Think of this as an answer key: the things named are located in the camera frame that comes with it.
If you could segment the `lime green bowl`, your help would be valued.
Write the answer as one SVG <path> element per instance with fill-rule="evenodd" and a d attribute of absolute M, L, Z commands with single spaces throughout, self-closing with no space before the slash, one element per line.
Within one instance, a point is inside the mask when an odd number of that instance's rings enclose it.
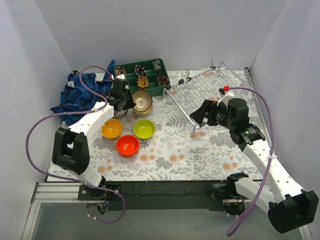
<path fill-rule="evenodd" d="M 151 120 L 142 119 L 135 123 L 133 132 L 137 138 L 148 140 L 155 134 L 156 126 Z"/>

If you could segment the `orange bowl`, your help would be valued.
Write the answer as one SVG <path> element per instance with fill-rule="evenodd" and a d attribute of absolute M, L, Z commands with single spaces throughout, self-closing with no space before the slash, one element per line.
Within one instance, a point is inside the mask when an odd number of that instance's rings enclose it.
<path fill-rule="evenodd" d="M 131 154 L 124 154 L 121 152 L 118 152 L 118 153 L 120 156 L 122 156 L 124 158 L 131 158 L 131 157 L 135 156 L 138 152 L 139 152 L 139 150 L 137 149 L 136 151 L 132 152 Z"/>
<path fill-rule="evenodd" d="M 120 137 L 116 142 L 117 152 L 123 154 L 131 154 L 140 149 L 140 141 L 133 135 L 124 135 Z"/>

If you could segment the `beige bowl with drawing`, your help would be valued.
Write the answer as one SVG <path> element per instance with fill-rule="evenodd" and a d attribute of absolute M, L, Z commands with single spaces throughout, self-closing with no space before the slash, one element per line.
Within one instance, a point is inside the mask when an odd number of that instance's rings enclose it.
<path fill-rule="evenodd" d="M 140 117 L 145 117 L 145 116 L 148 116 L 152 110 L 153 110 L 153 105 L 146 111 L 139 112 L 139 111 L 133 110 L 133 112 Z"/>

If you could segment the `yellow bowl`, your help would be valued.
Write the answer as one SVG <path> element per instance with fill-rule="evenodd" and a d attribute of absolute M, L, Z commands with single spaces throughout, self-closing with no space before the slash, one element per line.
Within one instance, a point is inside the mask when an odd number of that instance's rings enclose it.
<path fill-rule="evenodd" d="M 115 118 L 109 119 L 101 127 L 102 135 L 109 140 L 118 138 L 121 135 L 122 131 L 123 124 Z"/>

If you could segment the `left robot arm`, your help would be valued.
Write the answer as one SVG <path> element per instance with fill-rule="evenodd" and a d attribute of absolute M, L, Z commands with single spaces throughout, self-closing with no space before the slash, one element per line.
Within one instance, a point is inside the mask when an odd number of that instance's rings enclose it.
<path fill-rule="evenodd" d="M 72 173 L 81 182 L 90 184 L 89 194 L 95 200 L 106 196 L 103 177 L 90 166 L 90 138 L 119 111 L 132 109 L 136 104 L 130 91 L 130 82 L 116 77 L 108 102 L 98 101 L 91 113 L 85 114 L 69 128 L 59 128 L 54 136 L 52 162 Z"/>

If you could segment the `brown patterned white bowl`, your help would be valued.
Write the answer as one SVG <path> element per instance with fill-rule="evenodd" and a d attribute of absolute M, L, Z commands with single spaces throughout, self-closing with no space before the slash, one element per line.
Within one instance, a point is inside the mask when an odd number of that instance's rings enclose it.
<path fill-rule="evenodd" d="M 114 111 L 114 119 L 121 119 L 128 113 L 128 110 L 115 110 Z"/>

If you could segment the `black brown bowl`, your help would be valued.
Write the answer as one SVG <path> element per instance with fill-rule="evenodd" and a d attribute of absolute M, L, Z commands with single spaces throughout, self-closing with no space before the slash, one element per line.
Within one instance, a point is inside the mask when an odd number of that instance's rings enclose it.
<path fill-rule="evenodd" d="M 132 94 L 135 106 L 133 109 L 137 112 L 147 111 L 153 104 L 152 96 L 145 90 L 138 90 Z"/>

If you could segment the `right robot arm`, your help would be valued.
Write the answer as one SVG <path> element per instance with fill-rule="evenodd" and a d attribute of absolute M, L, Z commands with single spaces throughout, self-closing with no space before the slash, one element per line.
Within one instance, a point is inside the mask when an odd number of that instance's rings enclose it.
<path fill-rule="evenodd" d="M 260 184 L 244 172 L 227 177 L 227 195 L 232 199 L 244 196 L 252 202 L 227 230 L 227 236 L 235 233 L 255 207 L 267 214 L 273 228 L 281 234 L 314 221 L 319 203 L 317 194 L 313 190 L 306 191 L 285 170 L 265 135 L 250 123 L 245 100 L 233 98 L 224 104 L 206 99 L 190 118 L 198 124 L 207 119 L 209 126 L 228 129 L 231 140 L 263 174 Z"/>

